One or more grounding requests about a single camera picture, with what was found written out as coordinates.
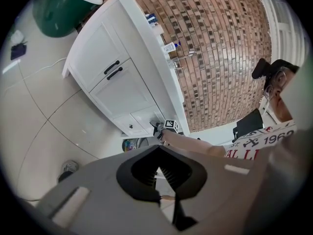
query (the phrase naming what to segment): drawer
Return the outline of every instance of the drawer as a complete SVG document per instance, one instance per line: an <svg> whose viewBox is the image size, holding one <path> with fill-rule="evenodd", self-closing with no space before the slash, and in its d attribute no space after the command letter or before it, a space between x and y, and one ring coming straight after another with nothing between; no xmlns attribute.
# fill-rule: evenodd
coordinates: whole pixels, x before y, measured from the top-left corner
<svg viewBox="0 0 313 235"><path fill-rule="evenodd" d="M159 123L165 122L161 111L156 105L133 112L132 116L149 134L152 134L154 130L154 127L150 124L150 121L154 120Z"/></svg>
<svg viewBox="0 0 313 235"><path fill-rule="evenodd" d="M113 122L118 125L126 135L136 136L148 134L131 114L114 118Z"/></svg>
<svg viewBox="0 0 313 235"><path fill-rule="evenodd" d="M90 95L111 119L156 104L131 59L114 69Z"/></svg>

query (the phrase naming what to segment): hand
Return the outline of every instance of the hand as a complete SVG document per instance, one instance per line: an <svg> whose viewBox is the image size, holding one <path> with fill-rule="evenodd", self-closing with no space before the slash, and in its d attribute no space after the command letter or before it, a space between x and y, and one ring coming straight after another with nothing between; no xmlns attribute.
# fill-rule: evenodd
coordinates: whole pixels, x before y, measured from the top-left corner
<svg viewBox="0 0 313 235"><path fill-rule="evenodd" d="M156 121L151 121L150 124L155 128L153 131L153 136L156 137L161 143L163 143L162 142L162 137L163 137L162 131L164 130L164 123L158 123Z"/></svg>

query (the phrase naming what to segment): person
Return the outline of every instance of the person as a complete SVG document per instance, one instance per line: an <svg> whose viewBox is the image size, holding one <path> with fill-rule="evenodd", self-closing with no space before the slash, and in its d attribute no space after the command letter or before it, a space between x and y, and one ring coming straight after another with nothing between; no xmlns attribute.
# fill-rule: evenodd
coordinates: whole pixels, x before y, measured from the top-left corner
<svg viewBox="0 0 313 235"><path fill-rule="evenodd" d="M78 171L78 169L79 165L77 162L73 160L67 160L66 162L64 162L61 167L61 174L58 177L58 183L72 175L74 172Z"/></svg>
<svg viewBox="0 0 313 235"><path fill-rule="evenodd" d="M160 141L167 142L176 148L200 152L206 155L250 159L257 157L258 151L266 146L275 145L282 138L293 134L296 126L291 114L280 97L281 91L292 80L299 67L282 59L272 64L260 59L252 73L253 79L265 76L264 96L269 101L281 124L250 132L239 137L233 144L226 146L215 146L206 141L185 137L170 130L164 129L163 124L155 123L155 136Z"/></svg>

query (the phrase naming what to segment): white tile floor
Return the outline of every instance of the white tile floor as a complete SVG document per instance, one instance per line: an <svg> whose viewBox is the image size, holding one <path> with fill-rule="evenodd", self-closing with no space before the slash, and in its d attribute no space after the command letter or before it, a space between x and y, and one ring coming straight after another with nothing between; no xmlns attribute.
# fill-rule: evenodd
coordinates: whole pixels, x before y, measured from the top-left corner
<svg viewBox="0 0 313 235"><path fill-rule="evenodd" d="M12 190L36 200L56 185L64 161L85 165L123 151L121 131L72 76L62 78L64 60L39 71L68 55L77 32L49 38L36 26L31 9L30 4L15 25L27 41L26 55L5 74L3 69L12 63L10 42L1 50L0 158Z"/></svg>

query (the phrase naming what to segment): white cabinet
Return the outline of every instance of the white cabinet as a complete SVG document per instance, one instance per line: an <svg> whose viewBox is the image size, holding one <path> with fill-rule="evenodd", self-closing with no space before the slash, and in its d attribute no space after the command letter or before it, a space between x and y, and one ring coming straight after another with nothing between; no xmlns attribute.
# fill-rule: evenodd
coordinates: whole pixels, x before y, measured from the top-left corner
<svg viewBox="0 0 313 235"><path fill-rule="evenodd" d="M147 131L133 118L131 114L113 119L113 122L127 135L139 136L148 134Z"/></svg>
<svg viewBox="0 0 313 235"><path fill-rule="evenodd" d="M130 58L111 24L110 13L107 10L93 23L70 63L88 92Z"/></svg>
<svg viewBox="0 0 313 235"><path fill-rule="evenodd" d="M157 121L159 123L164 123L165 119L159 110L159 108L154 105L146 109L133 112L132 116L136 121L145 129L149 134L153 134L154 127L150 124L150 121Z"/></svg>
<svg viewBox="0 0 313 235"><path fill-rule="evenodd" d="M127 115L156 104L131 59L104 78L90 95L108 118Z"/></svg>

